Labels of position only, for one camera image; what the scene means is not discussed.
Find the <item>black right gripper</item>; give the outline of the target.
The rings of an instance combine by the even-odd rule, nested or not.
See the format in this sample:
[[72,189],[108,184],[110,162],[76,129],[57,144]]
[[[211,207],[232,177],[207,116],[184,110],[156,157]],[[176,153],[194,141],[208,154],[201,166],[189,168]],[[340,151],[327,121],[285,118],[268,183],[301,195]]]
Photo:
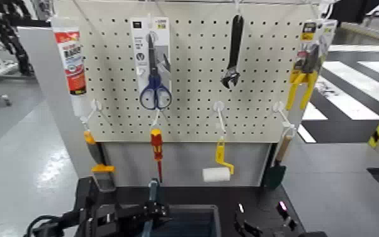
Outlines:
[[[297,222],[290,216],[286,204],[283,201],[279,201],[276,210],[283,219],[284,227],[287,227],[290,231],[294,231],[297,228]],[[250,234],[254,237],[261,237],[263,232],[258,227],[249,224],[246,220],[242,223],[239,221],[239,216],[244,213],[244,206],[241,203],[238,203],[233,216],[233,227],[237,234],[241,237],[246,237],[246,234]]]

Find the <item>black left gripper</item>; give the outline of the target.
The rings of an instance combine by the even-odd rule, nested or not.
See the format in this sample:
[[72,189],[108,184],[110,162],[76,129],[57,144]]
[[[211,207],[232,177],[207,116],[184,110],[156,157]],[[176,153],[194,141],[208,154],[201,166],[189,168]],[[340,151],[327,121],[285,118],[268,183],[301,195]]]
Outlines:
[[149,200],[143,204],[117,209],[115,231],[110,236],[142,236],[164,226],[171,220],[169,204],[157,202],[160,182],[153,178],[149,184]]

